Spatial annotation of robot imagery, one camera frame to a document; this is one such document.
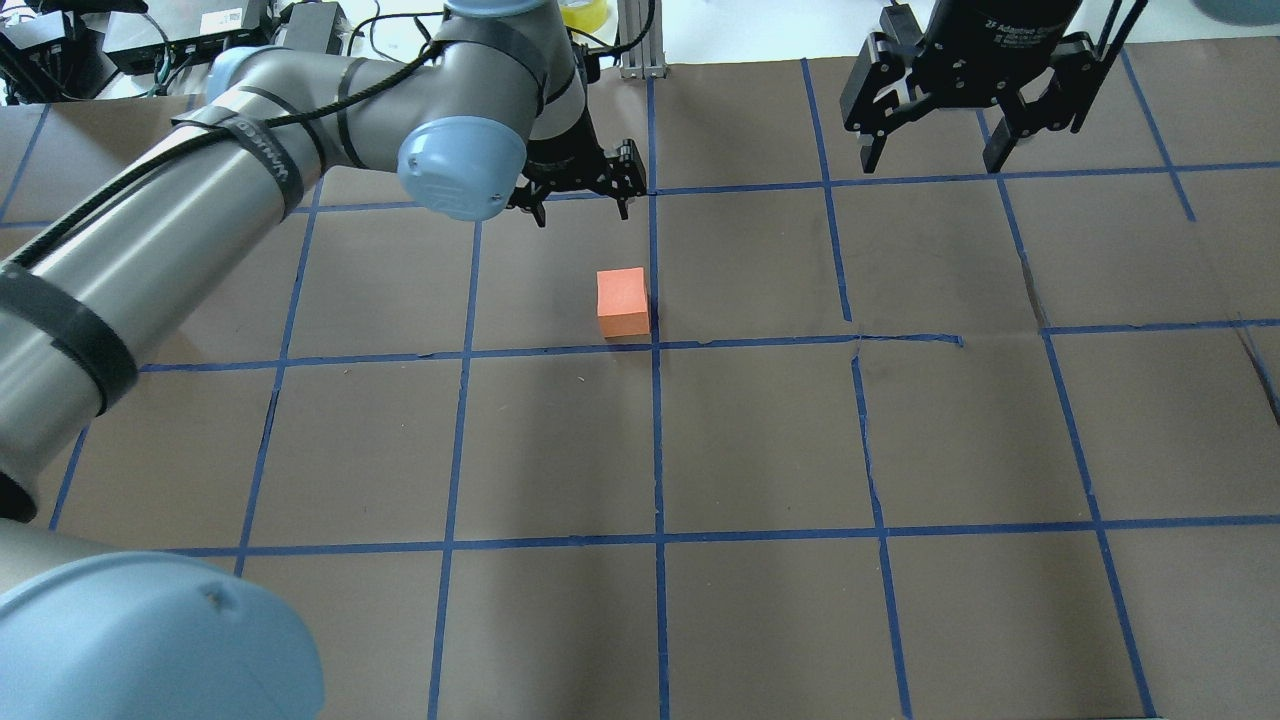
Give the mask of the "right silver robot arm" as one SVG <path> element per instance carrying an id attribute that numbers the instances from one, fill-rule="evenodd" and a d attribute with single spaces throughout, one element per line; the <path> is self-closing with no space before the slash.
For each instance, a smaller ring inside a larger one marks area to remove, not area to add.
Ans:
<path id="1" fill-rule="evenodd" d="M 938 1 L 925 26 L 891 1 L 868 35 L 840 96 L 844 128 L 872 173 L 888 137 L 938 110 L 997 108 L 982 158 L 1002 170 L 1024 138 L 1079 132 L 1146 9 L 1115 1 L 1101 36 L 1071 32 L 1079 1 Z"/>

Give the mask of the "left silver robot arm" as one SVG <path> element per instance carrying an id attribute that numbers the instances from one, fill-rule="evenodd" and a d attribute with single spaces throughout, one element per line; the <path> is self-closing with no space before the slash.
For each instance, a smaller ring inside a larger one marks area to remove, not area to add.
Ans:
<path id="1" fill-rule="evenodd" d="M 593 61 L 553 1 L 448 1 L 396 65 L 233 47 L 207 102 L 3 263 L 3 716 L 315 719 L 323 665 L 283 600 L 198 559 L 33 525 L 35 479 L 334 167 L 458 222 L 556 192 L 646 192 L 603 149 Z"/>

